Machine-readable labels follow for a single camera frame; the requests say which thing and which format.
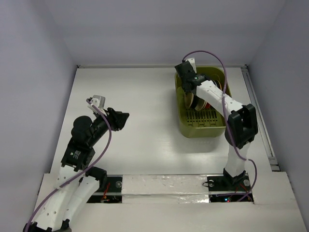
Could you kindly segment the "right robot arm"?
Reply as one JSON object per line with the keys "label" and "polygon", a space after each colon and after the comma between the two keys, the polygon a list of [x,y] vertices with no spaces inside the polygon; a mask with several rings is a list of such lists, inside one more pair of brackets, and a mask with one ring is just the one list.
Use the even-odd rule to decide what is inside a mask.
{"label": "right robot arm", "polygon": [[181,80],[186,108],[200,111],[210,105],[225,120],[229,151],[222,184],[226,189],[234,189],[245,176],[248,149],[258,133],[256,108],[234,100],[225,93],[226,86],[221,87],[209,76],[197,73],[194,61],[183,61],[175,70]]}

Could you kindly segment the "black plate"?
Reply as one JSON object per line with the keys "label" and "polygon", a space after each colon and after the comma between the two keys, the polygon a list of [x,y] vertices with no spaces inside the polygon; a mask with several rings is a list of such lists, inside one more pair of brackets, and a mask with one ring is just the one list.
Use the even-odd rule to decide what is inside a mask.
{"label": "black plate", "polygon": [[204,108],[205,101],[197,96],[194,96],[193,102],[192,102],[192,108],[196,111],[201,111]]}

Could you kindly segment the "beige plate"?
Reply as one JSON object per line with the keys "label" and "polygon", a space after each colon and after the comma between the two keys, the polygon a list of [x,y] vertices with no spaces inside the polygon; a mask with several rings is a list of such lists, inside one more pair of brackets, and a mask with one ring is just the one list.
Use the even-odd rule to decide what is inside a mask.
{"label": "beige plate", "polygon": [[189,109],[193,103],[194,100],[194,94],[189,92],[184,94],[184,105],[186,109]]}

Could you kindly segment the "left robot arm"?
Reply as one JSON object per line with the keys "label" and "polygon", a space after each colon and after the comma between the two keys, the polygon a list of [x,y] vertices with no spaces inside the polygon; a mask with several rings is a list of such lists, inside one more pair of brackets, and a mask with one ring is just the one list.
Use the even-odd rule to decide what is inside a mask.
{"label": "left robot arm", "polygon": [[95,120],[75,119],[53,191],[39,204],[25,232],[70,232],[72,223],[96,191],[109,188],[107,172],[95,167],[94,145],[106,133],[121,130],[129,113],[95,109]]}

